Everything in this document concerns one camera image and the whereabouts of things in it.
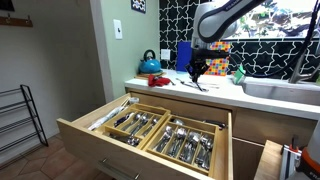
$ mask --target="green object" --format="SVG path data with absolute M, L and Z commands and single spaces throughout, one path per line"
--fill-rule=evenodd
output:
M 318 79 L 316 81 L 316 85 L 320 86 L 320 73 L 319 73 L 319 77 L 318 77 Z
M 243 69 L 242 64 L 240 65 L 239 69 L 234 73 L 233 77 L 233 83 L 235 85 L 241 83 L 245 79 L 245 74 L 246 71 Z

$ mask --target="open drawer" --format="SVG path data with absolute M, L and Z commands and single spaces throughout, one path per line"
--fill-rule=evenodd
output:
M 157 127 L 154 126 L 149 134 L 141 139 L 142 141 L 137 147 L 108 137 L 105 132 L 105 124 L 96 129 L 96 131 L 88 130 L 88 127 L 93 122 L 105 116 L 114 108 L 125 104 L 130 97 L 130 94 L 126 94 L 73 122 L 58 119 L 60 134 L 66 150 L 118 180 L 233 179 L 232 124 L 229 111 L 223 111 L 224 115 L 219 116 L 225 118 L 220 121 L 228 122 L 228 128 L 221 131 L 216 128 L 213 132 L 210 130 L 210 128 L 214 128 L 213 125 L 179 117 L 187 122 L 185 126 L 189 130 L 194 128 L 194 130 L 200 130 L 200 133 L 208 133 L 214 138 L 214 144 L 217 145 L 214 145 L 214 147 L 217 148 L 212 149 L 212 154 L 214 155 L 210 159 L 212 163 L 210 167 L 214 168 L 210 168 L 208 171 L 190 167 L 185 163 L 159 156 L 159 154 L 150 151 L 149 147 L 159 140 L 159 136 L 163 133 L 165 126 L 170 124 L 175 128 L 178 127 L 178 125 L 170 122 L 170 119 L 175 116 L 172 116 L 170 111 L 163 108 L 153 107 L 154 110 L 152 110 L 151 114 L 155 117 L 159 116 L 160 120 L 157 123 Z

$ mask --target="blue kettle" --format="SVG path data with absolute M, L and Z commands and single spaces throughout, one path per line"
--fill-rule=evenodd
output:
M 161 64 L 156 60 L 156 54 L 151 49 L 148 49 L 144 53 L 139 66 L 139 72 L 141 74 L 156 74 L 162 72 Z

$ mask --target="wall outlet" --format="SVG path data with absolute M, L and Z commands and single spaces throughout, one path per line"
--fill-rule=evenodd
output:
M 161 59 L 170 60 L 170 49 L 161 49 Z
M 122 39 L 122 27 L 121 27 L 121 21 L 114 19 L 113 20 L 114 25 L 114 34 L 116 36 L 116 39 Z

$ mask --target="wooden cutlery organizer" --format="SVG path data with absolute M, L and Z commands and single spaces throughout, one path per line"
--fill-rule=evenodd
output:
M 115 123 L 128 114 L 131 114 L 129 118 L 115 127 Z M 140 123 L 145 115 L 146 123 L 142 124 L 141 128 L 133 135 L 134 138 L 139 139 L 139 144 L 136 148 L 142 149 L 146 145 L 148 139 L 164 123 L 169 114 L 170 111 L 163 108 L 152 107 L 144 104 L 133 104 L 112 119 L 108 120 L 96 129 L 95 132 L 100 132 L 109 137 L 130 136 L 132 131 L 141 125 Z
M 184 124 L 182 125 L 182 124 L 174 123 L 173 121 L 175 119 L 181 120 Z M 157 145 L 163 138 L 164 133 L 167 132 L 168 127 L 170 127 L 173 131 L 172 136 L 168 140 L 165 147 L 159 152 L 158 151 L 159 149 L 157 149 Z M 183 143 L 180 146 L 180 148 L 177 149 L 177 153 L 175 153 L 174 155 L 172 154 L 170 155 L 170 148 L 172 147 L 173 141 L 177 138 L 177 131 L 179 128 L 186 130 L 186 136 L 183 139 Z M 198 142 L 195 143 L 196 144 L 195 152 L 192 155 L 192 160 L 190 159 L 191 162 L 185 162 L 181 159 L 181 155 L 183 154 L 184 148 L 187 146 L 189 142 L 188 137 L 192 132 L 195 132 L 199 135 Z M 200 165 L 198 165 L 197 163 L 197 157 L 199 155 L 201 148 L 203 148 L 200 141 L 202 137 L 207 137 L 211 139 L 213 142 L 212 149 L 208 151 L 209 164 L 210 164 L 208 169 L 201 167 L 201 163 L 199 163 Z M 214 170 L 214 164 L 215 164 L 214 161 L 215 161 L 216 149 L 218 148 L 218 144 L 215 143 L 217 141 L 217 138 L 219 138 L 219 126 L 203 123 L 201 121 L 196 121 L 196 120 L 192 120 L 184 117 L 170 115 L 169 117 L 167 117 L 166 121 L 163 123 L 161 128 L 147 143 L 144 150 L 156 156 L 159 156 L 161 158 L 164 158 L 166 160 L 179 164 L 181 166 L 197 171 L 206 176 L 210 176 L 210 175 L 212 176 L 213 170 Z

